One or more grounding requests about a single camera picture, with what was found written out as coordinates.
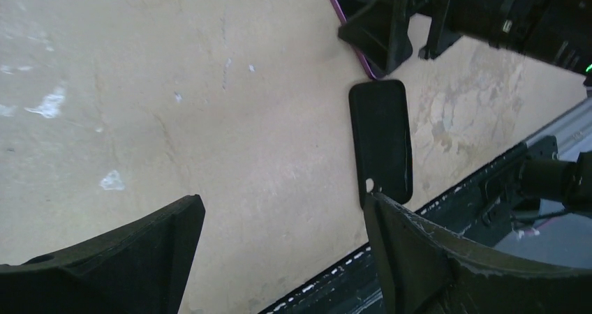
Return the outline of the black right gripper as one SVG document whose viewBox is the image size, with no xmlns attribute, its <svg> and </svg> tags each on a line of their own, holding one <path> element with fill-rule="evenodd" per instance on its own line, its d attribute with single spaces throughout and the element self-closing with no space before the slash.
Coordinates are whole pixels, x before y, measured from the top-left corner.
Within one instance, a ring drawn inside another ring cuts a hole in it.
<svg viewBox="0 0 592 314">
<path fill-rule="evenodd" d="M 385 77 L 413 53 L 410 0 L 371 0 L 338 28 L 370 77 Z M 419 58 L 437 59 L 461 35 L 591 76 L 591 0 L 422 0 L 431 18 Z"/>
</svg>

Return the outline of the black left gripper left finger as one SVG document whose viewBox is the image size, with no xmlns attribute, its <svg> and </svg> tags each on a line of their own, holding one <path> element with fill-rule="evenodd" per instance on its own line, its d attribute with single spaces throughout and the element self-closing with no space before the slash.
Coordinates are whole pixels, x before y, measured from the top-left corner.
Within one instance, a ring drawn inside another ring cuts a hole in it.
<svg viewBox="0 0 592 314">
<path fill-rule="evenodd" d="M 205 219 L 187 195 L 114 230 L 1 265 L 2 313 L 177 313 Z"/>
</svg>

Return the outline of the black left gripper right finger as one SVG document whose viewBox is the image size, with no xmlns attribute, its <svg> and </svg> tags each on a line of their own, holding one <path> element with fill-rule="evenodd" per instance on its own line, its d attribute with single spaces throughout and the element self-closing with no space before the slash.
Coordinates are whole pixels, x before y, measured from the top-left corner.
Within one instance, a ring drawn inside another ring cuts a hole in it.
<svg viewBox="0 0 592 314">
<path fill-rule="evenodd" d="M 467 239 L 381 193 L 364 220 L 387 313 L 590 313 L 591 271 Z"/>
</svg>

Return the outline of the black phone case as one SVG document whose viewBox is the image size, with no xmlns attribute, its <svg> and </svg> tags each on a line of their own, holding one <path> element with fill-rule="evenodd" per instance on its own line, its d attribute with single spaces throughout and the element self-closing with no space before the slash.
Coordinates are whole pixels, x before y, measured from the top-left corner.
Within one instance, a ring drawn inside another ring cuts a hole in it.
<svg viewBox="0 0 592 314">
<path fill-rule="evenodd" d="M 413 196 L 413 152 L 406 88 L 400 80 L 363 82 L 348 94 L 360 207 L 382 193 L 400 204 Z"/>
</svg>

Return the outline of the aluminium front rail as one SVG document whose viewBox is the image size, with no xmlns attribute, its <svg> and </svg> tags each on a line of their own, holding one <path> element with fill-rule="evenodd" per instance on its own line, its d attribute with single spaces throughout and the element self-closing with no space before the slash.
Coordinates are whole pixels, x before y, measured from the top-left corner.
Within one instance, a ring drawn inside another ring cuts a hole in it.
<svg viewBox="0 0 592 314">
<path fill-rule="evenodd" d="M 552 143 L 554 159 L 576 161 L 579 153 L 591 151 L 591 98 L 585 98 L 529 135 L 524 142 L 532 147 L 547 136 L 556 140 Z"/>
</svg>

